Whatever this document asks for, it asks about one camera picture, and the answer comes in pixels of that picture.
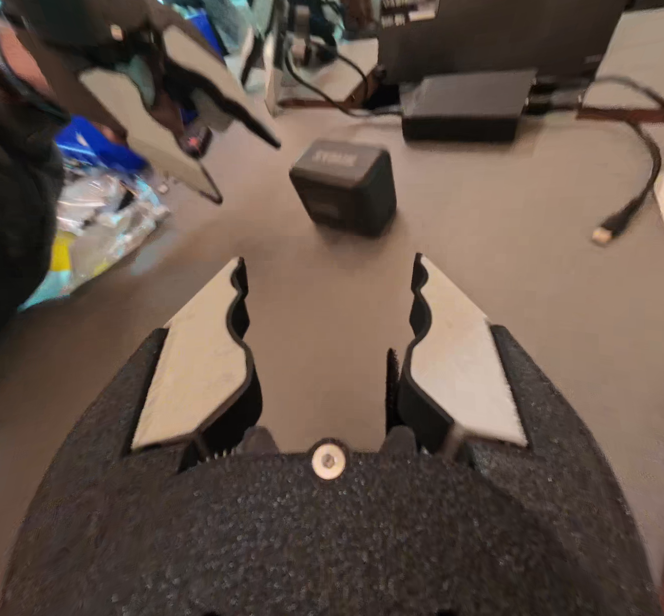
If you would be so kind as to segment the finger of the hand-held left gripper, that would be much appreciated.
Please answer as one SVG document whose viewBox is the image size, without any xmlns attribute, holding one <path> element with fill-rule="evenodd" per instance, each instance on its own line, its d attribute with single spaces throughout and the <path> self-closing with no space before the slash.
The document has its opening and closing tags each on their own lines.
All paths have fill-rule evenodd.
<svg viewBox="0 0 664 616">
<path fill-rule="evenodd" d="M 206 97 L 218 114 L 242 123 L 271 147 L 281 148 L 277 134 L 258 114 L 256 105 L 221 57 L 175 25 L 164 29 L 162 40 L 173 77 Z"/>
<path fill-rule="evenodd" d="M 181 149 L 172 132 L 147 112 L 132 80 L 122 73 L 93 69 L 81 74 L 80 81 L 125 128 L 132 151 L 155 170 L 221 205 L 223 198 L 214 180 L 198 160 Z"/>
</svg>

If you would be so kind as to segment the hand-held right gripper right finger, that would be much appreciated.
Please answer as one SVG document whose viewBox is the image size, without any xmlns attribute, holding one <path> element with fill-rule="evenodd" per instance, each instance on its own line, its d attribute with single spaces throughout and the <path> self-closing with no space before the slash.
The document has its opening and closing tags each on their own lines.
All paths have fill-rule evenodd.
<svg viewBox="0 0 664 616">
<path fill-rule="evenodd" d="M 388 351 L 386 432 L 407 427 L 416 448 L 455 460 L 467 442 L 528 447 L 487 315 L 426 255 L 416 254 L 403 361 Z"/>
</svg>

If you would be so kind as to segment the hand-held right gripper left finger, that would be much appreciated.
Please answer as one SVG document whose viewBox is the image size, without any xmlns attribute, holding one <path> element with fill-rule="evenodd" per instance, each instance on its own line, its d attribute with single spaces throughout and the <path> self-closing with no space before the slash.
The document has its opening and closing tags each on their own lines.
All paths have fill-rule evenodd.
<svg viewBox="0 0 664 616">
<path fill-rule="evenodd" d="M 182 445 L 193 462 L 238 452 L 263 397 L 245 335 L 248 274 L 232 258 L 165 325 L 131 438 L 131 454 Z"/>
</svg>

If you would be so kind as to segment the small black case white print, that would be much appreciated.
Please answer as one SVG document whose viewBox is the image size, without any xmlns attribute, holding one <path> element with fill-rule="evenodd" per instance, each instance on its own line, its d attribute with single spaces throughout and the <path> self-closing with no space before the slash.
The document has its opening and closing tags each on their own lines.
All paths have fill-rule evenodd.
<svg viewBox="0 0 664 616">
<path fill-rule="evenodd" d="M 385 147 L 317 139 L 291 165 L 289 179 L 316 224 L 377 238 L 395 216 L 393 163 Z"/>
</svg>

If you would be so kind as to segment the grey desk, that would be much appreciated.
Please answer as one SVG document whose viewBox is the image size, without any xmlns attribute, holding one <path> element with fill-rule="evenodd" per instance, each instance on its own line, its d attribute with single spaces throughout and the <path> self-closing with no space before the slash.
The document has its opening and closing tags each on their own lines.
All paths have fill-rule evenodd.
<svg viewBox="0 0 664 616">
<path fill-rule="evenodd" d="M 236 256 L 244 257 L 261 423 L 282 451 L 322 438 L 377 449 L 386 353 L 402 356 L 416 253 L 507 327 L 610 461 L 655 583 L 663 571 L 663 222 L 652 198 L 601 247 L 593 229 L 647 178 L 622 124 L 556 114 L 506 148 L 407 145 L 397 119 L 303 109 L 281 150 L 242 127 L 204 163 L 224 204 L 174 185 L 139 251 L 1 334 L 1 576 L 35 491 L 73 424 L 122 365 Z M 363 239 L 311 222 L 288 172 L 315 139 L 378 145 L 397 214 Z"/>
</svg>

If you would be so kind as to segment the blue crate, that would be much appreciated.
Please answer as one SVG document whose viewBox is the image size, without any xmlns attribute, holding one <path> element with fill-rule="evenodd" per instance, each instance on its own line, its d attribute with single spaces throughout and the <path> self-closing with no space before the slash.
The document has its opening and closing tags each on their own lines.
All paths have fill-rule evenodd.
<svg viewBox="0 0 664 616">
<path fill-rule="evenodd" d="M 185 19 L 201 33 L 204 39 L 221 57 L 228 55 L 227 48 L 224 46 L 218 31 L 212 24 L 212 21 L 205 10 L 194 10 L 188 13 Z"/>
</svg>

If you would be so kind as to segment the blue bin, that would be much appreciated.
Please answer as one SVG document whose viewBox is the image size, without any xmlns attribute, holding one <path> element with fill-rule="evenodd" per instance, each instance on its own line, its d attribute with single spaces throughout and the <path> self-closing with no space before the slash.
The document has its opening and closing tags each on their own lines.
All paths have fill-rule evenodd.
<svg viewBox="0 0 664 616">
<path fill-rule="evenodd" d="M 147 161 L 128 147 L 115 144 L 84 117 L 73 115 L 69 124 L 54 138 L 63 158 L 89 166 L 138 174 L 147 168 Z"/>
</svg>

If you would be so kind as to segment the pile of clear plastic bags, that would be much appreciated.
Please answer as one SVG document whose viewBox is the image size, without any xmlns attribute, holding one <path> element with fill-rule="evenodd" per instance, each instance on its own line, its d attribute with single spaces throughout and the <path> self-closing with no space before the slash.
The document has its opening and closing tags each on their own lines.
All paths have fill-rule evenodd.
<svg viewBox="0 0 664 616">
<path fill-rule="evenodd" d="M 19 310 L 69 297 L 138 250 L 169 213 L 140 177 L 108 168 L 70 170 L 58 199 L 56 233 L 77 236 L 72 246 L 72 272 L 48 270 Z"/>
</svg>

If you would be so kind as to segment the yellow packet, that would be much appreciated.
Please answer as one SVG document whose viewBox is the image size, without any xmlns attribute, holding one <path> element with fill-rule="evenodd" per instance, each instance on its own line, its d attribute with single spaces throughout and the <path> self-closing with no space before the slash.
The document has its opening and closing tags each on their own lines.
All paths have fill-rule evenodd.
<svg viewBox="0 0 664 616">
<path fill-rule="evenodd" d="M 67 231 L 57 231 L 51 251 L 50 273 L 72 272 L 72 246 L 77 236 Z"/>
</svg>

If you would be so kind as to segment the black power adapter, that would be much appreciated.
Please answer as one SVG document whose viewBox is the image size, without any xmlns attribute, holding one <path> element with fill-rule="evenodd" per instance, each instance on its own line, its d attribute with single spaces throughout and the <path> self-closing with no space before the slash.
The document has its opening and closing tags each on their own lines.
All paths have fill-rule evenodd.
<svg viewBox="0 0 664 616">
<path fill-rule="evenodd" d="M 510 144 L 535 80 L 535 68 L 426 77 L 402 97 L 403 138 Z"/>
</svg>

